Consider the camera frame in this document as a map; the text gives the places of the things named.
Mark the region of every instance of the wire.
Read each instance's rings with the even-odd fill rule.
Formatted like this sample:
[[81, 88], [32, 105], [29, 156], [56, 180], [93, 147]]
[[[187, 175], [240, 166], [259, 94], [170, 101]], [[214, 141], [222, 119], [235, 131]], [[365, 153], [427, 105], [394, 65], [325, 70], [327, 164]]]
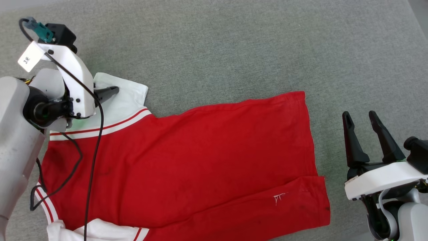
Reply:
[[68, 135], [66, 135], [65, 133], [61, 133], [63, 136], [65, 136], [68, 140], [70, 140], [74, 146], [76, 147], [77, 151], [79, 152], [79, 160], [76, 162], [76, 164], [73, 167], [73, 170], [71, 171], [71, 173], [68, 175], [68, 177], [62, 182], [62, 184], [60, 185], [60, 187], [58, 187], [55, 191], [49, 193], [48, 195], [46, 195], [45, 197], [43, 197], [38, 203], [36, 203], [36, 205], [34, 205], [34, 194], [36, 193], [36, 189], [38, 187], [41, 187], [45, 192], [46, 192], [46, 186], [45, 186], [45, 181], [43, 180], [43, 173], [42, 173], [42, 167], [40, 165], [40, 161], [37, 158], [36, 163], [37, 166], [39, 167], [39, 173], [40, 173], [40, 183], [41, 185], [37, 185], [35, 187], [33, 187], [33, 189], [31, 190], [31, 196], [30, 196], [30, 211], [34, 211], [39, 205], [42, 204], [42, 202], [44, 200], [46, 200], [47, 198], [49, 198], [50, 196], [55, 195], [55, 193], [59, 192], [67, 183], [68, 181], [73, 177], [74, 173], [76, 172], [77, 168], [79, 167], [79, 164], [81, 162], [81, 160], [83, 159], [83, 154], [82, 151], [79, 147], [79, 145], [77, 144], [77, 142], [73, 139], [71, 139]]
[[[25, 18], [21, 18], [19, 20], [19, 29], [21, 30], [21, 32], [24, 34], [24, 36], [30, 41], [34, 41], [30, 35], [25, 31], [24, 29], [24, 25], [23, 22], [28, 22], [28, 19]], [[97, 152], [98, 152], [98, 147], [100, 145], [100, 141], [101, 141], [101, 136], [103, 133], [103, 128], [104, 128], [104, 111], [103, 108], [101, 106], [101, 103], [99, 102], [98, 98], [95, 96], [95, 94], [87, 87], [85, 86], [85, 84], [83, 84], [79, 79], [76, 78], [76, 76], [74, 76], [72, 73], [70, 73], [70, 71], [68, 71], [64, 66], [62, 66], [62, 64], [60, 64], [58, 61], [56, 61], [50, 54], [45, 53], [45, 55], [48, 57], [48, 59], [50, 59], [54, 64], [56, 64], [60, 69], [62, 69], [64, 72], [66, 72], [70, 77], [72, 77], [78, 84], [80, 84], [80, 86], [82, 86], [83, 89], [85, 89], [91, 96], [92, 98], [94, 98], [95, 104], [98, 105], [98, 107], [100, 108], [100, 116], [101, 116], [101, 124], [100, 124], [100, 131], [98, 134], [98, 139], [97, 139], [97, 143], [95, 145], [95, 150], [94, 150], [94, 157], [92, 159], [92, 166], [91, 166], [91, 174], [89, 176], [89, 187], [88, 187], [88, 195], [86, 198], [86, 208], [85, 208], [85, 226], [83, 229], [83, 240], [86, 241], [86, 234], [87, 234], [87, 227], [88, 227], [88, 215], [89, 215], [89, 201], [90, 201], [90, 197], [91, 197], [91, 189], [92, 189], [92, 180], [94, 177], [94, 169], [95, 169], [95, 160], [97, 157]]]

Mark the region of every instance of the gray fabric surface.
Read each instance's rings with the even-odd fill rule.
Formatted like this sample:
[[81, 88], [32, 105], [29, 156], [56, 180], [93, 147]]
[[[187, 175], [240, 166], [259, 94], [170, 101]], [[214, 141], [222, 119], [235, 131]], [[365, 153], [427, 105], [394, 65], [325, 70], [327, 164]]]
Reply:
[[[16, 63], [28, 45], [18, 19], [66, 24], [93, 75], [149, 86], [156, 116], [192, 107], [304, 90], [316, 165], [326, 176], [331, 224], [280, 240], [341, 240], [366, 232], [365, 209], [344, 192], [341, 114], [351, 113], [372, 161], [382, 158], [368, 112], [400, 143], [428, 138], [428, 45], [406, 0], [73, 1], [0, 15], [0, 76], [29, 77]], [[40, 63], [36, 68], [52, 67]], [[35, 170], [30, 185], [37, 180]], [[42, 209], [19, 200], [8, 240], [46, 240]]]

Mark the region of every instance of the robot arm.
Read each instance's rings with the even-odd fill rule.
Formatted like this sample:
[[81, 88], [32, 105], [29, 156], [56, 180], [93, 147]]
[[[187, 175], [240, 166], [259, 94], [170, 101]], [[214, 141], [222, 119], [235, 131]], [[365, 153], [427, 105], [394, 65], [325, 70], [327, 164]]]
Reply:
[[[91, 73], [75, 54], [76, 37], [65, 25], [44, 26], [34, 24], [33, 20], [27, 22], [33, 24], [30, 28], [44, 38], [40, 38], [39, 43], [32, 42], [31, 48], [48, 53], [49, 56], [42, 59], [53, 58], [59, 70], [42, 69], [29, 83], [14, 77], [0, 78], [0, 241], [5, 240], [6, 225], [27, 187], [48, 132], [64, 132], [71, 127], [73, 119], [94, 115], [96, 104], [119, 91], [118, 87], [94, 90]], [[18, 61], [21, 65], [34, 61], [26, 54], [19, 60], [22, 63]]]
[[379, 163], [369, 162], [354, 133], [351, 116], [347, 111], [342, 115], [349, 167], [346, 196], [363, 202], [370, 232], [377, 240], [426, 240], [428, 206], [420, 203], [419, 192], [428, 190], [428, 141], [408, 138], [404, 148], [410, 156], [406, 160], [376, 112], [370, 111], [369, 117], [384, 155]]

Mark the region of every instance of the striped trim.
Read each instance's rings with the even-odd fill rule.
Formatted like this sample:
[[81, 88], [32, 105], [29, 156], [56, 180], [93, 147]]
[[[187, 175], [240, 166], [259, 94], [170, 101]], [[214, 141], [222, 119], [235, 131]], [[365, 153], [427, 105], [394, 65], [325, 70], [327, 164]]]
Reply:
[[[40, 201], [42, 198], [46, 197], [47, 194], [41, 187], [38, 187], [36, 189], [36, 198]], [[46, 218], [48, 220], [48, 224], [51, 224], [52, 222], [58, 220], [58, 214], [56, 213], [55, 207], [51, 201], [50, 198], [46, 198], [41, 206], [43, 207], [43, 210], [45, 211]]]
[[[137, 121], [143, 119], [149, 114], [151, 114], [151, 112], [147, 108], [139, 110], [137, 113], [135, 113], [133, 116], [129, 117], [126, 120], [104, 127], [102, 135], [110, 134], [115, 131], [124, 129], [136, 123]], [[66, 134], [72, 139], [89, 138], [89, 137], [98, 136], [99, 130], [100, 129], [97, 128], [97, 129], [89, 129], [89, 130], [70, 131], [70, 132], [66, 132]], [[63, 140], [67, 140], [67, 138], [65, 138], [61, 133], [51, 133], [51, 141], [63, 141]]]
[[135, 235], [134, 241], [143, 241], [148, 233], [149, 229], [139, 228], [137, 234]]

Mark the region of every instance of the white tag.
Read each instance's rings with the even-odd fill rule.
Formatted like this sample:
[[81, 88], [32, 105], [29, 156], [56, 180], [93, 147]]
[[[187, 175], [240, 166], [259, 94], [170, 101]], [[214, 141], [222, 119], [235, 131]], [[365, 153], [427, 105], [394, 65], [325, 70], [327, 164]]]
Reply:
[[32, 41], [22, 56], [19, 58], [18, 64], [21, 65], [27, 72], [30, 72], [44, 54], [45, 52], [43, 49], [40, 48], [35, 41]]

